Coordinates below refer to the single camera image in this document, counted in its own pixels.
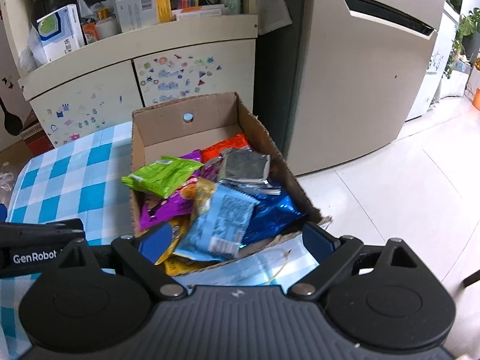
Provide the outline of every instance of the white appliance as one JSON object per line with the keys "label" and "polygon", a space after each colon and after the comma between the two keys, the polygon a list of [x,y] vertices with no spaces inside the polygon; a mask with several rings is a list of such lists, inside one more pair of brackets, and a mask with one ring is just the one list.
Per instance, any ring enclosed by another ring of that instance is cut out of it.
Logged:
{"label": "white appliance", "polygon": [[331,167],[392,142],[445,0],[285,1],[293,24],[258,39],[253,112],[290,169]]}
{"label": "white appliance", "polygon": [[455,34],[457,33],[459,19],[460,15],[450,5],[444,3],[442,21],[440,22],[437,40],[433,47],[427,72],[423,77],[417,97],[406,120],[422,116],[428,110],[447,65],[448,56],[452,50]]}

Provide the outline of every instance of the metal screw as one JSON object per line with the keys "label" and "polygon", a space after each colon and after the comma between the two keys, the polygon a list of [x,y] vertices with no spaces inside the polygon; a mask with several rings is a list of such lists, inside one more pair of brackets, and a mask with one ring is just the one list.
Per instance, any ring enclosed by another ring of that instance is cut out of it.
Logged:
{"label": "metal screw", "polygon": [[292,287],[292,292],[301,296],[311,295],[315,290],[315,287],[308,283],[298,283]]}
{"label": "metal screw", "polygon": [[183,287],[180,284],[165,284],[160,287],[162,295],[176,297],[183,294]]}

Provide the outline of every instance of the black ladle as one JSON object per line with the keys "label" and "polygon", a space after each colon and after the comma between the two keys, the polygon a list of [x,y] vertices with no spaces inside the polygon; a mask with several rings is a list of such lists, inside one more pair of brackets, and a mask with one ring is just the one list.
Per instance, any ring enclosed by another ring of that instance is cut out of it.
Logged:
{"label": "black ladle", "polygon": [[22,120],[17,115],[13,115],[7,111],[1,97],[0,97],[0,107],[2,108],[3,113],[5,114],[6,131],[10,135],[17,136],[18,134],[20,134],[20,132],[22,132],[22,129],[23,129]]}

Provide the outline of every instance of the yellow box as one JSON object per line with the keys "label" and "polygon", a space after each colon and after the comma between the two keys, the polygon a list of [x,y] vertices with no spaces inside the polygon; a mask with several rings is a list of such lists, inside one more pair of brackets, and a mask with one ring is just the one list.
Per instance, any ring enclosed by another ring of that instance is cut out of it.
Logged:
{"label": "yellow box", "polygon": [[155,0],[157,2],[157,16],[159,23],[172,21],[172,8],[170,0]]}

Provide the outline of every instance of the tile floor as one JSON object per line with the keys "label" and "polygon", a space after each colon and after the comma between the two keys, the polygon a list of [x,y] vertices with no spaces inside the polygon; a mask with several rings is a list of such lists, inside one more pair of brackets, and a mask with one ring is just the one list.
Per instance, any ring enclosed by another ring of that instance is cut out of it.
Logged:
{"label": "tile floor", "polygon": [[446,347],[480,358],[480,112],[467,98],[445,98],[405,123],[386,147],[298,179],[324,215],[328,231],[369,244],[403,238],[457,304]]}

